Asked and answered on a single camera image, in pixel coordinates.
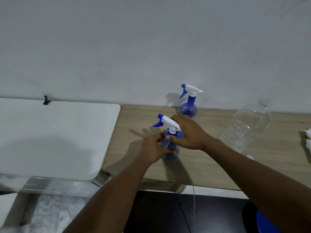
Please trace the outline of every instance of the wooden table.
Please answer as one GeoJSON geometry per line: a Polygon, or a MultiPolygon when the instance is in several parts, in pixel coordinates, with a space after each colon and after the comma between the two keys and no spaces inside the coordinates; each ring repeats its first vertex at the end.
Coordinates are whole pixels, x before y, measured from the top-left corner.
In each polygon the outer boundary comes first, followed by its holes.
{"type": "MultiPolygon", "coordinates": [[[[175,108],[159,106],[123,105],[102,170],[112,176],[121,172],[137,156],[142,139],[164,128],[153,128],[157,115],[168,117],[175,108]]],[[[221,133],[232,120],[235,111],[198,109],[194,120],[213,137],[221,133]]],[[[244,151],[256,161],[267,165],[311,188],[311,157],[305,148],[304,130],[311,128],[311,115],[272,113],[270,126],[244,151]]],[[[151,165],[145,180],[233,189],[239,187],[208,155],[199,150],[181,148],[179,159],[159,160],[151,165]]]]}

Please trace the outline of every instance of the hand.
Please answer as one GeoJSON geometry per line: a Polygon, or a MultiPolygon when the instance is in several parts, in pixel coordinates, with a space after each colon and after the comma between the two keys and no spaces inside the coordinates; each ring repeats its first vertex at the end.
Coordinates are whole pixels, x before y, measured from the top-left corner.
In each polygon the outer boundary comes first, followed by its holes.
{"type": "Polygon", "coordinates": [[[151,165],[157,162],[164,154],[177,153],[178,151],[176,149],[161,148],[158,145],[158,142],[165,136],[165,133],[166,131],[144,138],[138,157],[151,165]]]}
{"type": "Polygon", "coordinates": [[[171,117],[177,122],[183,132],[182,138],[167,136],[169,141],[181,147],[192,150],[203,150],[206,144],[213,143],[215,138],[207,134],[194,120],[188,115],[175,114],[171,117]]]}

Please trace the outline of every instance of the blue spray bottle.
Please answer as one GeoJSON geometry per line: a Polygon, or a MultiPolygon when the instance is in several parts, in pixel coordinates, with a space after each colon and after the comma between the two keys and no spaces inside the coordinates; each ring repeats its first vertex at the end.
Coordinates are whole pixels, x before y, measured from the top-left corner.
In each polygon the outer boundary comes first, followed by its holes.
{"type": "Polygon", "coordinates": [[[177,138],[181,138],[182,132],[180,130],[178,123],[176,123],[174,120],[170,119],[169,117],[159,114],[158,118],[160,119],[160,121],[154,124],[153,127],[162,127],[163,125],[168,127],[167,129],[168,131],[166,132],[165,137],[162,139],[160,146],[162,148],[173,148],[173,149],[178,150],[178,153],[164,154],[162,158],[168,159],[168,160],[174,159],[179,156],[180,147],[179,145],[176,145],[170,142],[168,139],[166,139],[166,136],[171,135],[171,136],[176,136],[177,138]]]}
{"type": "Polygon", "coordinates": [[[184,91],[179,98],[183,98],[187,93],[189,93],[189,96],[188,101],[180,106],[180,113],[193,118],[197,114],[197,107],[194,104],[196,94],[203,91],[188,84],[182,84],[181,87],[184,88],[184,91]]]}

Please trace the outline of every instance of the white spray nozzle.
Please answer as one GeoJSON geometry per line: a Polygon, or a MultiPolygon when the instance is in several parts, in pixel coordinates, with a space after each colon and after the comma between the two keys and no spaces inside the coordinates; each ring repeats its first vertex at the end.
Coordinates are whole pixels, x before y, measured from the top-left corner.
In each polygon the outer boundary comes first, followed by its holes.
{"type": "Polygon", "coordinates": [[[187,93],[189,93],[191,97],[195,97],[197,93],[203,92],[202,90],[199,90],[196,87],[188,84],[181,84],[181,87],[184,88],[184,91],[179,97],[180,99],[183,98],[187,93]]]}
{"type": "Polygon", "coordinates": [[[153,125],[153,127],[162,127],[163,125],[169,128],[169,133],[175,134],[177,131],[181,131],[178,123],[174,120],[170,119],[169,117],[159,114],[158,118],[160,121],[153,125]]]}

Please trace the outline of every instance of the white cable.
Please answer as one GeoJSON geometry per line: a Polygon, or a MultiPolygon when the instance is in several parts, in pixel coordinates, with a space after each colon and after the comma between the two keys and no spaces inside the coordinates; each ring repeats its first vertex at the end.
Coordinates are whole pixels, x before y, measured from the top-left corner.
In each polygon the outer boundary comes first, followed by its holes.
{"type": "Polygon", "coordinates": [[[195,195],[194,195],[194,186],[192,186],[193,188],[193,228],[194,228],[194,233],[195,233],[195,195]]]}

